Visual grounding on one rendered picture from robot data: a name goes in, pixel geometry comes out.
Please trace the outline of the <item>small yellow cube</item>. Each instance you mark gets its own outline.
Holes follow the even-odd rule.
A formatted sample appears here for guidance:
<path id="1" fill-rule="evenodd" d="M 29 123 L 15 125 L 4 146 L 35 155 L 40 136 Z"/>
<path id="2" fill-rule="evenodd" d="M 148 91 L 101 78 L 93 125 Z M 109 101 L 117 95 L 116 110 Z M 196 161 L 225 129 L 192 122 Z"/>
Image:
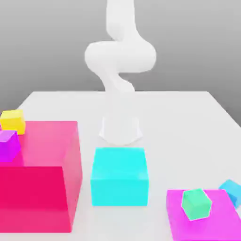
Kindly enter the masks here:
<path id="1" fill-rule="evenodd" d="M 26 129 L 24 113 L 22 110 L 5 110 L 0 116 L 2 130 L 14 130 L 18 135 L 23 135 Z"/>

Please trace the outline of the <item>small green cube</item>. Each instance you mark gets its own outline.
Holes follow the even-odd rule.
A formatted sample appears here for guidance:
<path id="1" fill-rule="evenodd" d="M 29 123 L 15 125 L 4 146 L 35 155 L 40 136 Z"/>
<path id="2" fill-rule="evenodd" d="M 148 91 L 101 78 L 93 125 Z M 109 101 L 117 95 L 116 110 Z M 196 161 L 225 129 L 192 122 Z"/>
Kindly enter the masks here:
<path id="1" fill-rule="evenodd" d="M 202 189 L 183 191 L 181 207 L 190 221 L 208 218 L 212 201 Z"/>

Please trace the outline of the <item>small purple cube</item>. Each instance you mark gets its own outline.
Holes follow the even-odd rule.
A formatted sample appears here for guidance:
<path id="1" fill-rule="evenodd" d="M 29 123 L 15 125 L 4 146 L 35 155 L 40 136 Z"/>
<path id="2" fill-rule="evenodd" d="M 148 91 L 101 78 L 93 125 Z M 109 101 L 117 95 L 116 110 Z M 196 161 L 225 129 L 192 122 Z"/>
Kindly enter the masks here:
<path id="1" fill-rule="evenodd" d="M 0 130 L 0 162 L 12 162 L 20 149 L 16 131 Z"/>

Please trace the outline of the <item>small blue cube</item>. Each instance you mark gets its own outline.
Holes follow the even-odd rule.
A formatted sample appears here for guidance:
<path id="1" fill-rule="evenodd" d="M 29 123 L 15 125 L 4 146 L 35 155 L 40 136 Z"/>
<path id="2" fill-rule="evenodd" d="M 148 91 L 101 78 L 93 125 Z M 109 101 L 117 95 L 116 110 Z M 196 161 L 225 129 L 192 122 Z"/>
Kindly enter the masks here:
<path id="1" fill-rule="evenodd" d="M 236 209 L 241 205 L 241 185 L 228 179 L 220 185 L 219 189 L 227 192 Z"/>

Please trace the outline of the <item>large cyan box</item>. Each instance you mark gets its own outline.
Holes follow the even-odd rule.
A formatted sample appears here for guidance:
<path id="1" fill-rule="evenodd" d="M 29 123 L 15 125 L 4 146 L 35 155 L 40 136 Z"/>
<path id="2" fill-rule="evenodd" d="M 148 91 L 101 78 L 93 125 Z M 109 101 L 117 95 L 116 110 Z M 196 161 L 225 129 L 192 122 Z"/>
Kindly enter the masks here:
<path id="1" fill-rule="evenodd" d="M 93 206 L 147 206 L 149 176 L 144 148 L 96 148 L 90 183 Z"/>

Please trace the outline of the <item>large pink box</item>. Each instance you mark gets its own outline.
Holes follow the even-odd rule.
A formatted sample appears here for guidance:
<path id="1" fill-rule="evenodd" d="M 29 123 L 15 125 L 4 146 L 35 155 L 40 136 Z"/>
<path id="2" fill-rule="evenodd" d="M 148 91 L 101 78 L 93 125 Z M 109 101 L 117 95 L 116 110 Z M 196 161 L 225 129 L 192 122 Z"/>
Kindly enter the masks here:
<path id="1" fill-rule="evenodd" d="M 76 121 L 28 121 L 21 149 L 0 162 L 0 233 L 69 233 L 82 168 Z"/>

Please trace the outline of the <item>large magenta box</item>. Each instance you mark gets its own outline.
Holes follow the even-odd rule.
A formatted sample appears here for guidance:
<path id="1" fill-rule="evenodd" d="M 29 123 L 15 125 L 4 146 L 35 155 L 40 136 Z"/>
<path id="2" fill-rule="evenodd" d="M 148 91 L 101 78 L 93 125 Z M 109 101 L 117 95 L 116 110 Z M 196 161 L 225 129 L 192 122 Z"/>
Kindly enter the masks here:
<path id="1" fill-rule="evenodd" d="M 208 218 L 190 221 L 181 207 L 183 190 L 167 190 L 166 209 L 174 241 L 241 241 L 241 218 L 224 190 L 205 190 Z"/>

